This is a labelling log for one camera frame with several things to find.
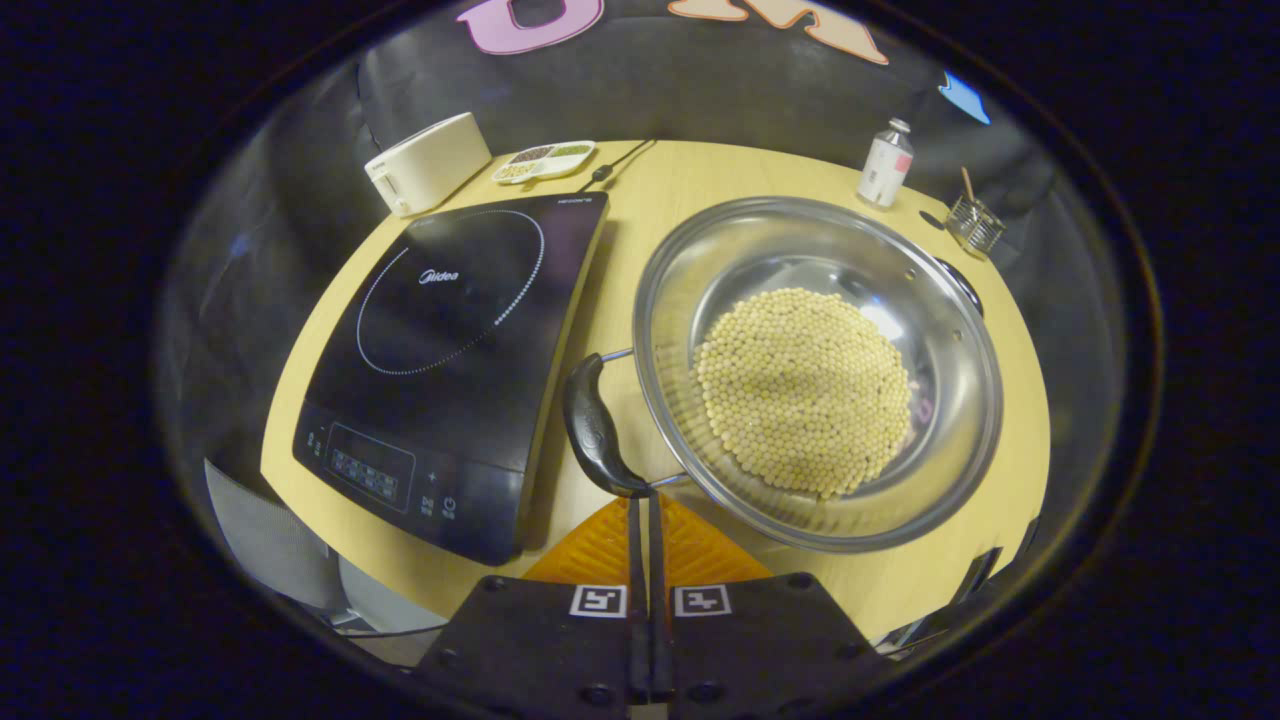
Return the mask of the small glass cup with stick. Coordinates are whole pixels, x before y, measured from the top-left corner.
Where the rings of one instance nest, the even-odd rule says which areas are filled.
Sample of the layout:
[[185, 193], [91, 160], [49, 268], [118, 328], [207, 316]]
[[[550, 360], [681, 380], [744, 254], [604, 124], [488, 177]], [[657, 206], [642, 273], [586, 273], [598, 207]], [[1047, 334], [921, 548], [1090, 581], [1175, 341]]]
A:
[[948, 209], [943, 229], [970, 256], [988, 261], [1006, 231], [1005, 223], [977, 197], [969, 170], [960, 168], [963, 192]]

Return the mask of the white toaster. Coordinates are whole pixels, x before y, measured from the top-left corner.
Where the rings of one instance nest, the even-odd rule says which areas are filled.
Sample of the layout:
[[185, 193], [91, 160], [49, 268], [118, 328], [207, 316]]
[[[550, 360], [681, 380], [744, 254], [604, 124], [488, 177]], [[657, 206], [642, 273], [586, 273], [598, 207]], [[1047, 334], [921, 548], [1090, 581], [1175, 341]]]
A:
[[439, 206], [490, 160], [476, 118], [467, 111], [411, 135], [364, 169], [393, 215], [412, 217]]

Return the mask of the small white bottle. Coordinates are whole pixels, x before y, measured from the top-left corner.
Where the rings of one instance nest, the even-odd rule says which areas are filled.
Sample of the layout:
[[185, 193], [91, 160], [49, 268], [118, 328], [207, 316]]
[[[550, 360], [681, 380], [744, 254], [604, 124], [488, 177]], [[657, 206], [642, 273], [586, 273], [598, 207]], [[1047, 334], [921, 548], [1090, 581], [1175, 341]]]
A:
[[878, 210], [892, 208], [915, 156], [909, 135], [909, 123], [892, 118], [873, 138], [856, 190], [863, 202]]

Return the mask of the pile of soybeans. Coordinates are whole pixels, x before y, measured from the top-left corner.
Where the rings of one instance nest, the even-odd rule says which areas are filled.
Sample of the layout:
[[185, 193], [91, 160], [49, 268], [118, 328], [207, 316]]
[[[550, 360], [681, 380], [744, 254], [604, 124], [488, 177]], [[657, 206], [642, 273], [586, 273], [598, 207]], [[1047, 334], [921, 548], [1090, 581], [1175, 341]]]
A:
[[769, 487], [847, 495], [906, 443], [902, 355], [837, 293], [781, 288], [737, 301], [698, 346], [694, 374], [716, 438]]

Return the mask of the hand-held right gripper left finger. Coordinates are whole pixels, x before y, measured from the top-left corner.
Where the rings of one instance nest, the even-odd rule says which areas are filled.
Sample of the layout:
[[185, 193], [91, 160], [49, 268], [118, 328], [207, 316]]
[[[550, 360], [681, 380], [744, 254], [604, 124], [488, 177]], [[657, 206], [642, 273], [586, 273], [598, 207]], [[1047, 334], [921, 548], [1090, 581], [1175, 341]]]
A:
[[641, 505], [620, 498], [553, 559], [600, 559], [604, 582], [484, 577], [415, 669], [498, 717], [626, 717], [650, 698]]

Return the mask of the black induction cooktop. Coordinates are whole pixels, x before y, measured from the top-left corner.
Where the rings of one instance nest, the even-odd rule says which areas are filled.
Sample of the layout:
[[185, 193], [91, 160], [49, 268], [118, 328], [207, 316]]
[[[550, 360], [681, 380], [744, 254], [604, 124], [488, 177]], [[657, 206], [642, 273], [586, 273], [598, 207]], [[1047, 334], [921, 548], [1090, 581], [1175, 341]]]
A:
[[515, 559], [607, 211], [589, 191], [408, 223], [323, 346], [293, 457], [429, 544], [492, 568]]

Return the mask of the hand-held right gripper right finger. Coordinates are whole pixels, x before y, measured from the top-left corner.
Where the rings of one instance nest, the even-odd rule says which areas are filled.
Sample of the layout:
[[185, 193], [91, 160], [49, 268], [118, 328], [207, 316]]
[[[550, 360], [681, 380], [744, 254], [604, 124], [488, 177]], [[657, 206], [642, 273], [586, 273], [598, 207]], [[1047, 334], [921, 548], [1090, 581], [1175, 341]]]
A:
[[672, 717], [823, 717], [870, 693], [883, 659], [806, 571], [680, 584], [728, 541], [650, 501], [650, 697]]

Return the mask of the white divided tray of beans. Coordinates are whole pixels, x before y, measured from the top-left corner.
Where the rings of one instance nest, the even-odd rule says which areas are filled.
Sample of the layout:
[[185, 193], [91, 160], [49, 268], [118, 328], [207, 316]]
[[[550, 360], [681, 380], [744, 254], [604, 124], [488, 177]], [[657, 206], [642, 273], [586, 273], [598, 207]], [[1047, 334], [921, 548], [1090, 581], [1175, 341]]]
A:
[[571, 176], [595, 150], [596, 143], [590, 140], [534, 146], [512, 155], [492, 173], [490, 179], [497, 184], [525, 184]]

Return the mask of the stainless steel pot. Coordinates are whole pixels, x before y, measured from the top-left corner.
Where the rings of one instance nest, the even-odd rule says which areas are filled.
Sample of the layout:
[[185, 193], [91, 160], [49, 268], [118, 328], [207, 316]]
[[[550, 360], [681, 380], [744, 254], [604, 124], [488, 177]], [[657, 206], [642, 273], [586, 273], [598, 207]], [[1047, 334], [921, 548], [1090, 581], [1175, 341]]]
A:
[[[908, 433], [874, 479], [833, 498], [768, 486], [716, 438], [696, 351], [733, 305], [805, 290], [867, 311], [902, 355]], [[951, 263], [886, 224], [796, 197], [722, 202], [677, 225], [637, 284], [637, 379], [681, 470], [728, 515], [823, 553], [906, 544], [948, 520], [992, 465], [1004, 387], [982, 296]]]

